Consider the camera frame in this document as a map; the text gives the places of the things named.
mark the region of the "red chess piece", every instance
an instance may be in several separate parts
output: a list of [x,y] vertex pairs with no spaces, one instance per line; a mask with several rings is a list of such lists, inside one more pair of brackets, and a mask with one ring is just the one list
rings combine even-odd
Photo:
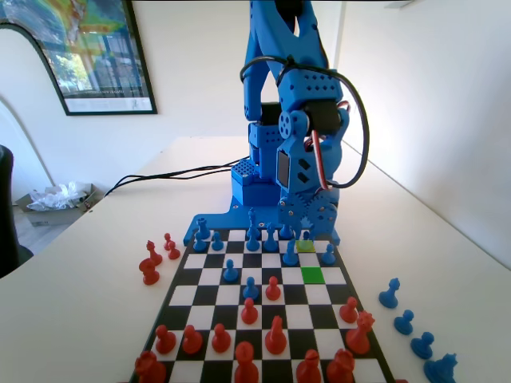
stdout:
[[282,331],[282,318],[279,315],[273,318],[271,330],[266,334],[264,344],[266,345],[266,349],[274,355],[282,353],[286,348],[287,339]]
[[155,270],[154,262],[150,258],[144,259],[140,265],[138,265],[138,270],[144,273],[144,283],[146,285],[154,285],[160,279],[160,273]]
[[195,331],[192,325],[184,328],[183,351],[188,354],[196,353],[202,347],[202,335]]
[[358,315],[356,329],[349,330],[346,334],[346,343],[354,353],[363,355],[370,349],[367,333],[371,330],[375,320],[373,316],[366,311]]
[[139,383],[164,383],[165,366],[156,360],[153,351],[144,351],[135,361],[135,374]]
[[356,310],[357,305],[357,300],[353,297],[349,297],[347,304],[341,306],[339,309],[339,315],[341,316],[341,319],[346,323],[355,323],[358,317]]
[[145,247],[149,250],[149,258],[153,260],[154,266],[158,266],[163,260],[163,257],[154,251],[154,242],[147,241]]
[[223,324],[219,323],[215,326],[215,336],[213,337],[211,345],[217,353],[223,353],[227,351],[231,345],[231,335],[225,331]]
[[318,368],[319,355],[314,349],[309,349],[305,360],[296,367],[296,380],[298,383],[321,383],[321,373]]
[[355,359],[347,349],[340,349],[335,353],[333,361],[328,363],[327,378],[330,383],[353,383],[353,370]]
[[271,301],[276,301],[280,297],[280,288],[277,286],[277,277],[270,278],[270,286],[266,288],[266,297]]
[[236,359],[240,365],[234,372],[234,382],[257,383],[259,370],[252,362],[254,360],[254,347],[249,342],[241,342],[236,347]]
[[176,345],[176,335],[172,331],[168,331],[165,325],[159,325],[156,328],[156,351],[159,353],[170,353]]
[[251,325],[257,320],[259,313],[254,307],[254,300],[252,298],[245,299],[245,308],[241,311],[241,319],[243,322]]

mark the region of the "black square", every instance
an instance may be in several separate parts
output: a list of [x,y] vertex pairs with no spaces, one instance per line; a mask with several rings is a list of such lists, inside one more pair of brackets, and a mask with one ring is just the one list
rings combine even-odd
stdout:
[[263,266],[263,260],[261,254],[244,254],[243,255],[243,267],[248,268],[261,268]]
[[259,313],[259,315],[261,315],[263,329],[267,330],[271,328],[271,323],[276,315],[279,315],[282,318],[282,328],[287,328],[286,306],[263,305],[261,310],[263,312]]
[[305,285],[283,285],[284,302],[287,305],[306,305],[308,304]]
[[215,306],[213,311],[212,330],[222,323],[226,330],[235,330],[238,320],[238,306]]
[[277,277],[278,284],[282,285],[282,269],[280,268],[265,268],[263,272],[263,284],[269,285],[271,277]]
[[335,312],[331,305],[309,305],[312,326],[315,329],[338,329]]
[[225,254],[208,254],[204,261],[204,269],[221,269],[224,267]]
[[193,355],[188,355],[183,351],[183,342],[184,342],[184,334],[181,339],[181,344],[179,350],[177,351],[176,360],[177,361],[203,361],[206,356],[206,349],[208,348],[208,338],[209,338],[209,330],[197,330],[198,333],[202,335],[202,346],[199,351],[194,353]]
[[181,269],[174,277],[174,283],[179,285],[197,286],[202,269]]
[[241,342],[249,342],[254,347],[254,359],[263,359],[263,331],[261,330],[237,330],[234,348]]
[[204,361],[200,383],[231,383],[233,361]]
[[303,360],[309,349],[318,349],[314,330],[287,330],[291,359]]
[[245,252],[245,242],[243,241],[229,241],[227,242],[227,254],[243,254]]
[[160,322],[169,330],[183,330],[191,308],[191,306],[168,306],[165,308]]
[[193,305],[214,306],[216,303],[217,293],[218,286],[197,286],[195,298],[193,299]]
[[327,285],[327,290],[330,301],[334,305],[345,305],[351,296],[348,285]]
[[289,361],[263,361],[261,381],[293,381],[293,368]]

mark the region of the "blue chess piece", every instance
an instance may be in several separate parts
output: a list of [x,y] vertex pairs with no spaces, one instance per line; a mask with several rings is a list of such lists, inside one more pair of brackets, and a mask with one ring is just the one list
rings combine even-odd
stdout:
[[247,287],[243,290],[243,298],[252,298],[254,301],[259,297],[259,290],[256,287],[256,281],[253,277],[247,278]]
[[224,248],[224,243],[220,241],[220,233],[218,231],[213,233],[213,243],[211,247],[214,251],[220,251]]
[[202,240],[202,235],[200,235],[200,231],[195,233],[195,243],[193,244],[193,250],[195,251],[204,251],[208,244]]
[[395,309],[398,306],[398,299],[396,298],[396,290],[399,290],[399,279],[393,278],[389,282],[389,290],[382,291],[378,296],[380,303],[387,309]]
[[457,365],[456,354],[447,353],[438,361],[426,361],[424,374],[431,383],[456,383],[454,380],[454,366]]
[[275,233],[275,225],[273,223],[266,225],[266,232],[268,233],[268,239],[264,241],[264,250],[271,252],[277,251],[279,244],[273,238],[273,233]]
[[422,359],[429,359],[433,355],[433,350],[431,349],[431,343],[433,343],[433,341],[433,334],[426,331],[420,338],[412,339],[410,346],[415,355]]
[[405,310],[402,317],[396,317],[394,320],[394,327],[403,335],[410,335],[414,331],[414,327],[410,323],[414,318],[414,312],[412,310]]
[[253,232],[249,231],[248,232],[247,250],[257,251],[257,250],[259,250],[259,246],[260,245],[259,245],[259,242],[257,241],[257,236]]
[[292,239],[287,243],[286,254],[282,257],[283,262],[288,266],[294,266],[298,263],[298,255],[295,253],[295,243],[295,239]]
[[238,270],[234,268],[234,262],[232,259],[228,259],[226,262],[227,269],[224,271],[225,282],[234,282],[238,279]]
[[327,244],[327,252],[321,256],[321,262],[325,265],[333,265],[335,263],[334,245],[331,243]]

